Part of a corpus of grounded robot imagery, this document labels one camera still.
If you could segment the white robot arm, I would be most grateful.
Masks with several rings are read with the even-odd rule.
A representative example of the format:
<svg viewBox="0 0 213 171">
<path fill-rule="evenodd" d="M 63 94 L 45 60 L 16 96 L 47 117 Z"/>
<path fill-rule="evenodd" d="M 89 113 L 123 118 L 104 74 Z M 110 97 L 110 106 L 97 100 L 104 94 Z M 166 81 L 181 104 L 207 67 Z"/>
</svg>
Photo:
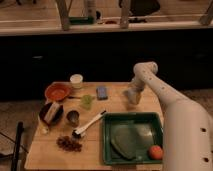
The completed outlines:
<svg viewBox="0 0 213 171">
<path fill-rule="evenodd" d="M 138 104 L 147 85 L 165 105 L 162 171 L 213 171 L 211 123 L 206 109 L 156 76 L 155 62 L 134 65 L 127 98 Z"/>
</svg>

